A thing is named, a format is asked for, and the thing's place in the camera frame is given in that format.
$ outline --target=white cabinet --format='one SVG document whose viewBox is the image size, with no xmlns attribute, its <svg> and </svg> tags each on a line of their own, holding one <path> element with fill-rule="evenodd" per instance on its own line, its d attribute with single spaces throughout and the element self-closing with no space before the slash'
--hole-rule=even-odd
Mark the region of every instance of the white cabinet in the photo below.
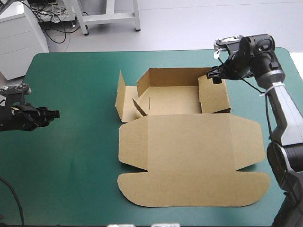
<svg viewBox="0 0 303 227">
<path fill-rule="evenodd" d="M 0 72 L 7 80 L 22 77 L 42 52 L 48 46 L 35 16 L 22 3 L 13 3 L 0 15 Z"/>
</svg>

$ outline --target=cardboard side wall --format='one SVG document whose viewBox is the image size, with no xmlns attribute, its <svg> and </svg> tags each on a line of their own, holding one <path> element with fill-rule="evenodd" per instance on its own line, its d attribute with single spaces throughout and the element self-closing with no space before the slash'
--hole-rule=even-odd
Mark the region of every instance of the cardboard side wall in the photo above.
<svg viewBox="0 0 303 227">
<path fill-rule="evenodd" d="M 199 100 L 202 113 L 211 114 L 216 112 L 229 113 L 231 106 L 225 81 L 214 84 L 206 75 L 199 78 Z"/>
<path fill-rule="evenodd" d="M 210 68 L 149 69 L 151 87 L 198 86 L 198 78 Z"/>
<path fill-rule="evenodd" d="M 137 81 L 138 96 L 142 95 L 150 86 L 150 71 L 147 70 Z"/>
<path fill-rule="evenodd" d="M 126 89 L 126 84 L 125 84 L 125 81 L 123 79 L 122 72 L 120 71 L 115 107 L 118 111 L 118 114 L 119 114 L 119 117 L 120 117 L 121 120 L 123 118 L 123 107 L 124 107 L 124 101 L 125 101 L 125 89 Z"/>
</svg>

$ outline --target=cabinet drawer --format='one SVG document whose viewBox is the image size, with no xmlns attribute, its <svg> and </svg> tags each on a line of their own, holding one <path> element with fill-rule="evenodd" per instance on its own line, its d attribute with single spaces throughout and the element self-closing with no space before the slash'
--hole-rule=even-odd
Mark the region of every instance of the cabinet drawer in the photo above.
<svg viewBox="0 0 303 227">
<path fill-rule="evenodd" d="M 34 32 L 25 32 L 19 35 L 0 39 L 0 55 L 36 46 L 39 44 Z"/>
<path fill-rule="evenodd" d="M 32 31 L 26 17 L 0 22 L 0 39 Z"/>
<path fill-rule="evenodd" d="M 0 55 L 0 71 L 7 80 L 22 77 L 26 74 L 33 57 L 43 52 L 41 45 L 36 45 L 2 54 Z"/>
</svg>

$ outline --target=cardboard box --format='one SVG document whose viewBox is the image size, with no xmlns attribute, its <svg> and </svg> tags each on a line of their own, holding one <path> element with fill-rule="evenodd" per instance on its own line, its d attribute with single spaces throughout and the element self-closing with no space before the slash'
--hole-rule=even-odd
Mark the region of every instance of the cardboard box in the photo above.
<svg viewBox="0 0 303 227">
<path fill-rule="evenodd" d="M 257 122 L 229 113 L 151 115 L 120 127 L 119 160 L 147 172 L 121 174 L 118 185 L 146 207 L 245 206 L 270 179 L 238 170 L 264 158 Z"/>
<path fill-rule="evenodd" d="M 148 69 L 137 86 L 126 86 L 123 75 L 117 89 L 116 108 L 122 122 L 147 115 L 229 113 L 225 81 L 206 78 L 210 68 Z"/>
</svg>

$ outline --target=box lid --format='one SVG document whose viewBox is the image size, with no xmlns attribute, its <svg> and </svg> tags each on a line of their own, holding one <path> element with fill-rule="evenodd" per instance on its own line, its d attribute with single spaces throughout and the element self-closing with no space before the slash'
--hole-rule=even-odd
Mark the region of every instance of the box lid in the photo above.
<svg viewBox="0 0 303 227">
<path fill-rule="evenodd" d="M 238 170 L 264 158 L 257 122 L 229 113 L 146 116 L 121 126 L 119 160 L 147 172 L 122 174 L 118 185 L 146 207 L 245 206 L 264 195 L 269 176 Z"/>
</svg>

